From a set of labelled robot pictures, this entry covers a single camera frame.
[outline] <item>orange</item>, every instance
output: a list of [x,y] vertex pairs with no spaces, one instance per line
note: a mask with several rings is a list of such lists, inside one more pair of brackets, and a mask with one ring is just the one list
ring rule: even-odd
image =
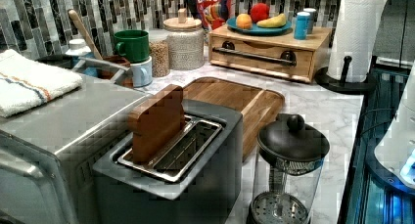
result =
[[253,20],[248,14],[240,14],[236,18],[236,26],[240,29],[251,29],[253,28]]

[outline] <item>wooden cutting board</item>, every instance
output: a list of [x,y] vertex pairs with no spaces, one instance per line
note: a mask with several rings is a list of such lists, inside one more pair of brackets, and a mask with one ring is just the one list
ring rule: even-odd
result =
[[285,101],[280,93],[214,77],[199,78],[185,86],[183,98],[225,106],[242,113],[243,160],[255,148],[259,129],[275,120]]

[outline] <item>bottle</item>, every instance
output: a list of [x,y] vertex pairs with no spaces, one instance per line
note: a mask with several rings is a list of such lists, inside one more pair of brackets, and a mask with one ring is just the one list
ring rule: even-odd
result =
[[[79,57],[86,57],[94,59],[94,54],[86,45],[84,39],[73,39],[69,42],[69,49],[65,52],[66,55],[72,56],[73,67],[79,62]],[[86,75],[98,77],[98,71],[94,67],[88,67],[84,72]]]

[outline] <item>wooden utensil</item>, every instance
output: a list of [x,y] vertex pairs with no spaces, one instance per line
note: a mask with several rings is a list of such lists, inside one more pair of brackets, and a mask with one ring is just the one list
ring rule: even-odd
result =
[[242,113],[243,161],[255,148],[259,129],[275,120],[284,105],[280,93],[212,77],[196,79],[183,91],[185,99],[226,106]]
[[76,26],[82,37],[85,39],[86,44],[88,45],[89,49],[94,53],[94,57],[97,60],[102,60],[103,57],[101,56],[100,52],[98,51],[97,47],[95,46],[94,41],[89,36],[88,31],[86,30],[85,26],[83,25],[78,13],[74,9],[68,10],[68,15],[70,19],[73,21],[73,24]]
[[128,116],[133,132],[133,162],[147,164],[185,126],[183,88],[168,85]]

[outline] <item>paper towel holder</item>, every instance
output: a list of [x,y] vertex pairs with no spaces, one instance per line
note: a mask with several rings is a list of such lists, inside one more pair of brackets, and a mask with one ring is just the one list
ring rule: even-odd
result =
[[351,56],[345,56],[344,65],[342,69],[342,76],[340,80],[334,79],[327,74],[328,67],[323,67],[315,73],[314,79],[317,84],[322,87],[342,94],[361,95],[371,92],[375,89],[377,80],[371,74],[367,73],[366,79],[363,82],[346,82],[348,73],[348,66],[350,65]]

